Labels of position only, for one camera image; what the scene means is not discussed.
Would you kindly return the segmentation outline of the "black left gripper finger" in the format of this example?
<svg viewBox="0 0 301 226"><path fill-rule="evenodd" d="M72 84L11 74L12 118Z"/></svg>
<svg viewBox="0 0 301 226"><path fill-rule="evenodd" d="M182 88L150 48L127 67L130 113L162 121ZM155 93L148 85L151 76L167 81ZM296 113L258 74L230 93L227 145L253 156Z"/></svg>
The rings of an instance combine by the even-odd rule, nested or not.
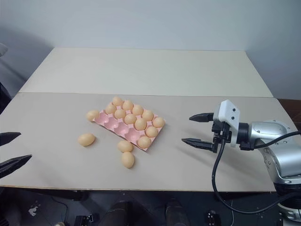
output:
<svg viewBox="0 0 301 226"><path fill-rule="evenodd" d="M29 161L29 159L31 159L31 157L32 155L30 154L25 156L19 156L2 162L0 164L0 178L3 178L13 173L17 169L21 168Z"/></svg>
<svg viewBox="0 0 301 226"><path fill-rule="evenodd" d="M20 132L4 132L0 133L0 146L10 143L12 140L21 135Z"/></svg>

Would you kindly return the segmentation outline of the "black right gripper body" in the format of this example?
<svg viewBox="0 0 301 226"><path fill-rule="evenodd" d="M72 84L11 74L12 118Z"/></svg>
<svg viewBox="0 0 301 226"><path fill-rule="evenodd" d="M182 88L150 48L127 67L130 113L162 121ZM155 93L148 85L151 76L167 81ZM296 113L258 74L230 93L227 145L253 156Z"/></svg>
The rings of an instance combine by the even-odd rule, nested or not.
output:
<svg viewBox="0 0 301 226"><path fill-rule="evenodd" d="M212 152L217 153L218 145L222 143L222 140L224 140L225 143L231 142L232 132L230 131L230 125L228 123L219 121L213 122L212 132L214 133Z"/></svg>

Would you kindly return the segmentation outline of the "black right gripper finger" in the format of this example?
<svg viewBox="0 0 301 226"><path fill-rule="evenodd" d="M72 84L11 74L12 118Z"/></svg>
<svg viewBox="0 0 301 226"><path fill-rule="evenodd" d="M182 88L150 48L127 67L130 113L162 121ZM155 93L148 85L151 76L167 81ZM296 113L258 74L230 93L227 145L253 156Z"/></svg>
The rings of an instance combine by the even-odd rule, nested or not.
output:
<svg viewBox="0 0 301 226"><path fill-rule="evenodd" d="M182 142L198 149L208 150L215 153L214 144L210 142L202 141L197 138L182 138Z"/></svg>
<svg viewBox="0 0 301 226"><path fill-rule="evenodd" d="M214 113L200 113L191 116L189 120L196 122L210 122L213 121L213 117Z"/></svg>

